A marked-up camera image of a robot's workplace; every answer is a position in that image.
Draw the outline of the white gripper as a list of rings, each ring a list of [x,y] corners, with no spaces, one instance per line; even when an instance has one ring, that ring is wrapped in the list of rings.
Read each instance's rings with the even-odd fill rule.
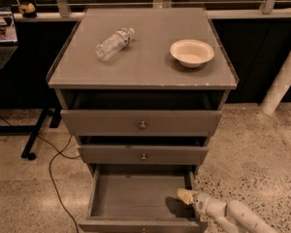
[[[197,193],[194,190],[179,188],[177,190],[177,197],[186,205],[193,204],[194,209],[200,215],[214,216],[215,198],[205,192]]]

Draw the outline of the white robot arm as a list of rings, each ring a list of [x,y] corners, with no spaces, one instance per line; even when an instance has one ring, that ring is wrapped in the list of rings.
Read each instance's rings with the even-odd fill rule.
[[[212,218],[226,233],[278,233],[238,200],[223,202],[205,192],[185,188],[177,190],[177,197],[192,205],[198,214]]]

